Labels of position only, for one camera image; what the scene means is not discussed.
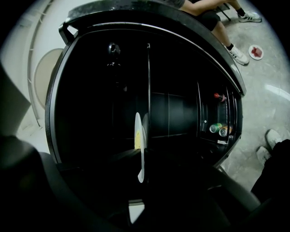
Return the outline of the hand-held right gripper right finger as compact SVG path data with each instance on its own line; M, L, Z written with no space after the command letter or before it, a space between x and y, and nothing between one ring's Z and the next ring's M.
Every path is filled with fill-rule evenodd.
M138 232L224 232L259 206L254 194L200 158L148 150Z

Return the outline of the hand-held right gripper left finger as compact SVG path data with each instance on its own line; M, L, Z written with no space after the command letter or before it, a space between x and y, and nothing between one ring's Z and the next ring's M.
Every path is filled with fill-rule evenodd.
M127 232L100 217L70 190L50 155L14 136L0 139L3 232Z

